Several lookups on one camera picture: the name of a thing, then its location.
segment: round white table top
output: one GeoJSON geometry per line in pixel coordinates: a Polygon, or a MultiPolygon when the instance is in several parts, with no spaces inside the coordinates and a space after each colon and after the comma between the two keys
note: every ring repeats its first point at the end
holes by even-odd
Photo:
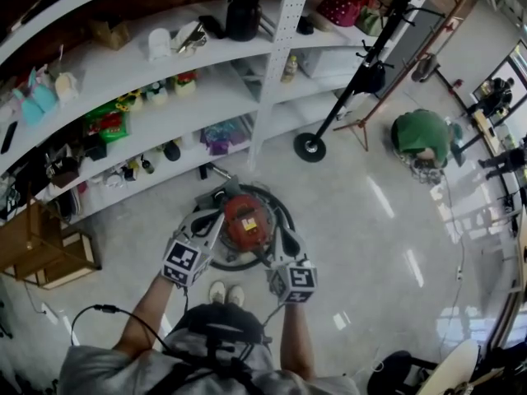
{"type": "Polygon", "coordinates": [[[476,341],[459,344],[432,372],[417,395],[443,395],[447,389],[469,382],[478,363],[478,354],[476,341]]]}

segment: green bag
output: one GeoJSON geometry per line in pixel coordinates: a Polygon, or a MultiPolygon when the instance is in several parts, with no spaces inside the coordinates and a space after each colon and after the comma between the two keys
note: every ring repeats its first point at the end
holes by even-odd
{"type": "Polygon", "coordinates": [[[364,6],[355,26],[369,36],[379,36],[385,27],[385,23],[385,18],[380,15],[378,9],[370,9],[364,6]]]}

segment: black hose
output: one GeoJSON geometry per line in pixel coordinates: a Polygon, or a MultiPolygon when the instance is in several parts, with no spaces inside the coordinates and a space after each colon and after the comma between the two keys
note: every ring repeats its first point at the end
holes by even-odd
{"type": "MultiPolygon", "coordinates": [[[[295,222],[293,221],[293,217],[291,216],[291,213],[287,210],[286,206],[278,199],[276,196],[272,195],[267,190],[264,190],[262,188],[258,188],[256,186],[251,186],[249,184],[240,184],[240,188],[247,192],[247,193],[256,193],[259,196],[261,196],[264,199],[267,199],[269,201],[269,205],[272,208],[277,208],[277,225],[281,225],[285,220],[287,222],[287,226],[291,230],[295,230],[295,222]]],[[[247,269],[251,269],[252,267],[255,267],[259,263],[261,263],[263,260],[267,261],[267,258],[271,254],[271,250],[273,250],[273,245],[270,244],[267,250],[264,253],[255,253],[254,256],[256,258],[248,263],[244,263],[243,265],[234,265],[229,266],[224,263],[218,263],[215,260],[211,261],[211,266],[215,267],[216,269],[219,269],[221,271],[226,272],[239,272],[239,271],[246,271],[247,269]]]]}

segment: gray shirt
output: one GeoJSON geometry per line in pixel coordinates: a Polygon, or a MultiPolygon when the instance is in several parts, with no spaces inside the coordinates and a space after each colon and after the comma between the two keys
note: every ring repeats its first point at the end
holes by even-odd
{"type": "MultiPolygon", "coordinates": [[[[176,350],[188,351],[194,356],[205,356],[206,338],[189,332],[187,329],[171,333],[165,342],[176,350]]],[[[218,351],[217,358],[223,364],[230,364],[232,356],[240,356],[245,344],[229,344],[234,353],[218,351]]],[[[84,394],[144,394],[172,371],[180,360],[159,351],[148,351],[136,360],[115,350],[105,350],[92,346],[73,346],[69,349],[60,372],[59,395],[84,394]]],[[[283,370],[273,369],[273,359],[266,346],[256,345],[245,363],[253,370],[253,383],[264,393],[347,393],[359,395],[355,383],[347,377],[317,378],[306,382],[300,376],[283,370]]],[[[198,370],[189,379],[203,374],[208,369],[198,370]]],[[[235,379],[219,379],[215,374],[187,383],[177,389],[178,394],[229,393],[246,394],[245,387],[235,379]]]]}

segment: round black base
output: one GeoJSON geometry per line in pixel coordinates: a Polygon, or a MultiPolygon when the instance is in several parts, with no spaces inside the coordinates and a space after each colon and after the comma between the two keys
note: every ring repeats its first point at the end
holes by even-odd
{"type": "Polygon", "coordinates": [[[296,154],[304,161],[319,162],[326,156],[326,145],[319,139],[316,148],[311,150],[309,142],[313,140],[313,133],[302,133],[295,137],[294,148],[296,154]]]}
{"type": "Polygon", "coordinates": [[[368,382],[368,395],[396,394],[408,377],[412,368],[412,356],[407,351],[397,351],[386,357],[383,369],[371,375],[368,382]]]}

